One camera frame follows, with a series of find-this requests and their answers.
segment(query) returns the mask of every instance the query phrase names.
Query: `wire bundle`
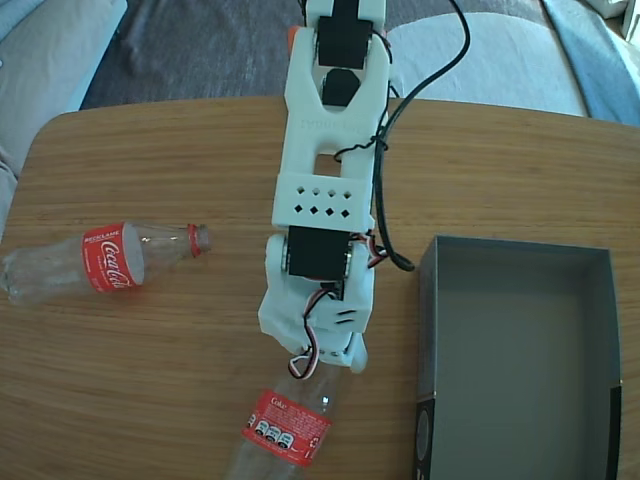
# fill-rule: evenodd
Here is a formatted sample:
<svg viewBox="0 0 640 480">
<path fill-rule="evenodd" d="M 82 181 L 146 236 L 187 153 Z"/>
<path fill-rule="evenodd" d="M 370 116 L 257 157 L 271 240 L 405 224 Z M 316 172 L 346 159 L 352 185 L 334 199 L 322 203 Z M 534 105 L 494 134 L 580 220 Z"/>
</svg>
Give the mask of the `wire bundle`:
<svg viewBox="0 0 640 480">
<path fill-rule="evenodd" d="M 289 373 L 298 379 L 298 380 L 306 380 L 311 378 L 313 373 L 316 371 L 318 367 L 318 360 L 320 358 L 320 350 L 318 349 L 318 338 L 316 337 L 316 332 L 314 332 L 313 327 L 309 325 L 309 315 L 311 315 L 311 311 L 315 308 L 322 298 L 326 297 L 334 290 L 331 288 L 320 288 L 311 294 L 309 299 L 307 300 L 307 304 L 304 308 L 304 312 L 302 313 L 302 320 L 304 322 L 304 331 L 309 338 L 309 348 L 302 354 L 297 357 L 293 357 L 289 360 Z M 308 360 L 305 369 L 300 372 L 296 363 L 300 360 Z"/>
<path fill-rule="evenodd" d="M 462 25 L 462 29 L 464 30 L 464 43 L 462 48 L 458 52 L 458 54 L 444 67 L 442 67 L 437 72 L 433 73 L 429 77 L 425 78 L 422 82 L 420 82 L 413 90 L 409 92 L 409 94 L 402 99 L 400 104 L 396 107 L 393 113 L 389 116 L 389 120 L 381 126 L 376 136 L 378 137 L 375 142 L 375 154 L 374 154 L 374 165 L 373 165 L 373 188 L 374 188 L 374 197 L 376 200 L 376 217 L 378 219 L 378 231 L 380 232 L 380 239 L 382 240 L 382 244 L 384 245 L 384 249 L 387 252 L 387 255 L 391 259 L 391 261 L 400 269 L 405 270 L 407 272 L 411 272 L 415 269 L 413 263 L 407 259 L 406 257 L 400 255 L 393 248 L 393 244 L 391 243 L 391 238 L 389 235 L 389 229 L 387 227 L 387 219 L 384 209 L 384 189 L 383 189 L 383 176 L 382 170 L 384 165 L 384 154 L 388 150 L 387 140 L 389 139 L 389 135 L 391 130 L 395 126 L 396 122 L 400 118 L 400 115 L 404 113 L 409 104 L 418 96 L 422 90 L 431 85 L 433 82 L 438 80 L 444 74 L 449 72 L 453 67 L 458 65 L 460 61 L 464 58 L 464 56 L 469 51 L 469 47 L 471 46 L 471 32 L 469 31 L 469 24 L 467 23 L 467 19 L 460 10 L 460 7 L 456 3 L 455 0 L 449 0 L 449 3 L 453 7 L 453 9 L 458 14 L 458 18 L 460 19 L 460 24 Z"/>
</svg>

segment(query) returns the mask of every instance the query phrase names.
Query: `white robotic arm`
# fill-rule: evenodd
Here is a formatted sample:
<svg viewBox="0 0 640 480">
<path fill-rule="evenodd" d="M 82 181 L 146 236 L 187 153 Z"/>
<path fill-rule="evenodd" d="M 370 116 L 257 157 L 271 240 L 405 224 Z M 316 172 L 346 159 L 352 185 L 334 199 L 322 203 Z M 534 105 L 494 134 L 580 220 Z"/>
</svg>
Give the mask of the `white robotic arm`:
<svg viewBox="0 0 640 480">
<path fill-rule="evenodd" d="M 260 327 L 294 355 L 362 371 L 373 308 L 375 257 L 368 233 L 374 148 L 340 154 L 338 177 L 315 175 L 318 155 L 367 145 L 386 112 L 390 56 L 386 0 L 308 0 L 296 35 L 289 110 L 267 244 Z"/>
</svg>

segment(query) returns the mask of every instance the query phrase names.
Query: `open cardboard box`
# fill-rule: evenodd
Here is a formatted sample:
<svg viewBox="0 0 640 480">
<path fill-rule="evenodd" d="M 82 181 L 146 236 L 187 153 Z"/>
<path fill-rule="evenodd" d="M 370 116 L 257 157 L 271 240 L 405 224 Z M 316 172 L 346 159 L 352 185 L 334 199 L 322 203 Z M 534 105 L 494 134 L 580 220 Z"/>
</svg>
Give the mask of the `open cardboard box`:
<svg viewBox="0 0 640 480">
<path fill-rule="evenodd" d="M 608 250 L 438 236 L 420 290 L 414 479 L 616 478 Z"/>
</svg>

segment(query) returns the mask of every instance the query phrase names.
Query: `wooden table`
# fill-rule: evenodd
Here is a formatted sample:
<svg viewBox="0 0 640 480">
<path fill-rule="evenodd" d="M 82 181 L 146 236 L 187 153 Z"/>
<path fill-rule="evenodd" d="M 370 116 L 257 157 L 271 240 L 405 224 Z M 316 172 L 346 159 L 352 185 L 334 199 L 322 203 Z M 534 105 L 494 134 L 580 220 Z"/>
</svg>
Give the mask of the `wooden table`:
<svg viewBox="0 0 640 480">
<path fill-rule="evenodd" d="M 34 309 L 0 300 L 0 478 L 220 478 L 259 392 L 286 373 L 260 334 L 286 110 L 278 98 L 64 115 L 36 139 L 1 253 L 123 219 L 206 222 L 215 249 L 148 288 Z M 640 478 L 640 130 L 415 102 L 392 135 L 388 217 L 433 235 L 610 247 L 624 356 L 620 479 Z M 308 478 L 411 478 L 417 277 L 379 269 L 370 363 Z"/>
</svg>

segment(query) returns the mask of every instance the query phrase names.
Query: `coca-cola bottle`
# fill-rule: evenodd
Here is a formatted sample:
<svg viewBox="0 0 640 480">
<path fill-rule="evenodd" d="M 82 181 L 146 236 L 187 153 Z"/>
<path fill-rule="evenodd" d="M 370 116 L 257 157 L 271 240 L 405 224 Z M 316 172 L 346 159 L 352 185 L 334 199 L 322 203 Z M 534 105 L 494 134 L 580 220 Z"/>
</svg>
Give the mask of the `coca-cola bottle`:
<svg viewBox="0 0 640 480">
<path fill-rule="evenodd" d="M 179 260 L 210 248 L 205 225 L 174 228 L 124 222 L 54 245 L 13 251 L 2 260 L 0 287 L 17 305 L 112 292 L 142 285 Z"/>
<path fill-rule="evenodd" d="M 343 367 L 320 363 L 307 380 L 288 373 L 266 390 L 245 425 L 225 480 L 299 480 L 331 421 Z"/>
</svg>

